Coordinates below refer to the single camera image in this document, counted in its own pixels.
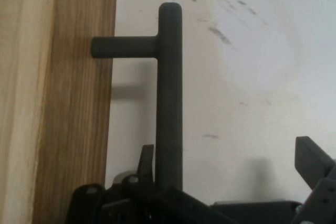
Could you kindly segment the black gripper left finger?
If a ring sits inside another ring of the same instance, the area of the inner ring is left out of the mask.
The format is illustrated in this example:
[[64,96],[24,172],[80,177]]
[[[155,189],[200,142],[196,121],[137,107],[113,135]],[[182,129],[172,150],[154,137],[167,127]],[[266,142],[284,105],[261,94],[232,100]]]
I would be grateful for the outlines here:
[[66,223],[228,223],[229,218],[190,195],[153,180],[154,146],[142,148],[138,170],[119,184],[77,188]]

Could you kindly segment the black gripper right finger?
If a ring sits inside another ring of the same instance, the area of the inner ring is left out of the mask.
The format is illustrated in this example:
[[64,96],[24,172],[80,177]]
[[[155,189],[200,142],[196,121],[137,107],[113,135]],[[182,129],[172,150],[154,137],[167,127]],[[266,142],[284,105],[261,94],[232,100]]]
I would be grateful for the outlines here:
[[296,138],[295,168],[312,192],[292,223],[335,223],[335,160],[311,138]]

